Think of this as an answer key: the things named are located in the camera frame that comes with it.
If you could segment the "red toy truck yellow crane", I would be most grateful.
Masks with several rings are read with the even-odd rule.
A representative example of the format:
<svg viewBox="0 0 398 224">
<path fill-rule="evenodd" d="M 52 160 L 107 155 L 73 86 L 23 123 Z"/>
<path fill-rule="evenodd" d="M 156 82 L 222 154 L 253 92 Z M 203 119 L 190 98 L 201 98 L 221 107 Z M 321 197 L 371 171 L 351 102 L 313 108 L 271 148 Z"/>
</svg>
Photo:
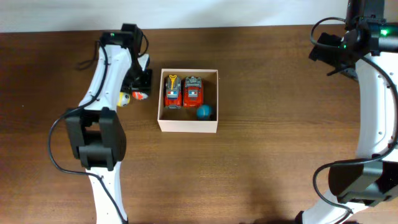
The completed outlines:
<svg viewBox="0 0 398 224">
<path fill-rule="evenodd" d="M 165 82 L 164 105 L 168 109 L 182 107 L 182 81 L 177 75 L 169 75 Z"/>
</svg>

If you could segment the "white cardboard box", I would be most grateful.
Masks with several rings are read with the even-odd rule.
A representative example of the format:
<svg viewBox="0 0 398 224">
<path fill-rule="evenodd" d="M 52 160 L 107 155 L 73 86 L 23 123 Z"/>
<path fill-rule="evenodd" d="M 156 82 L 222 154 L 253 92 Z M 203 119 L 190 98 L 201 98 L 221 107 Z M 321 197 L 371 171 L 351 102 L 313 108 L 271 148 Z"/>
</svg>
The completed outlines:
<svg viewBox="0 0 398 224">
<path fill-rule="evenodd" d="M 200 77 L 204 85 L 204 104 L 210 106 L 208 120 L 199 120 L 195 108 L 168 109 L 164 105 L 166 78 Z M 157 121 L 163 132 L 216 133 L 218 127 L 219 76 L 217 70 L 163 68 L 160 73 Z"/>
</svg>

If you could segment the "red toy fire truck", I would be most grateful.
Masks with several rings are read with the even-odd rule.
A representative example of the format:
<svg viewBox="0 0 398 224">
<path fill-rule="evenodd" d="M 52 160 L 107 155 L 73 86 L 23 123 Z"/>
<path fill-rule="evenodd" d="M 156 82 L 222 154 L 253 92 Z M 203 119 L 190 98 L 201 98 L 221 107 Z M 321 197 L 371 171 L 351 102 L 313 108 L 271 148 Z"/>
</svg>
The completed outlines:
<svg viewBox="0 0 398 224">
<path fill-rule="evenodd" d="M 200 77 L 186 77 L 183 88 L 183 106 L 198 108 L 203 104 L 203 82 Z"/>
</svg>

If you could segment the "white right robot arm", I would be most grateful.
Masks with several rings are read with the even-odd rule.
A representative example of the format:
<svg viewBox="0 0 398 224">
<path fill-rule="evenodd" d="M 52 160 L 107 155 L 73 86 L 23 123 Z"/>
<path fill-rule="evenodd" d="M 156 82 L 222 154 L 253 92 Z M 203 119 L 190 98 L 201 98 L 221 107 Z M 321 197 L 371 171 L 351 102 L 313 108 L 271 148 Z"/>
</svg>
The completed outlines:
<svg viewBox="0 0 398 224">
<path fill-rule="evenodd" d="M 348 223 L 355 213 L 397 197 L 397 26 L 385 2 L 350 0 L 344 36 L 312 39 L 310 59 L 359 84 L 356 157 L 323 165 L 328 190 L 295 217 L 296 223 Z"/>
</svg>

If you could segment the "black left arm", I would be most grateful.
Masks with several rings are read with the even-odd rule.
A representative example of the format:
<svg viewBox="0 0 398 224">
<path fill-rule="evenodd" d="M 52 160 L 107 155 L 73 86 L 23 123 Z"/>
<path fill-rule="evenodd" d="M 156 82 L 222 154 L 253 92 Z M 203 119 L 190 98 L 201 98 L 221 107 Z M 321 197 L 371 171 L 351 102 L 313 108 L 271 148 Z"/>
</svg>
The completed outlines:
<svg viewBox="0 0 398 224">
<path fill-rule="evenodd" d="M 131 98 L 151 92 L 150 57 L 141 45 L 149 41 L 135 24 L 117 32 L 103 32 L 90 87 L 78 108 L 64 117 L 75 159 L 91 182 L 97 223 L 127 223 L 123 207 L 120 169 L 127 148 L 117 109 Z"/>
</svg>

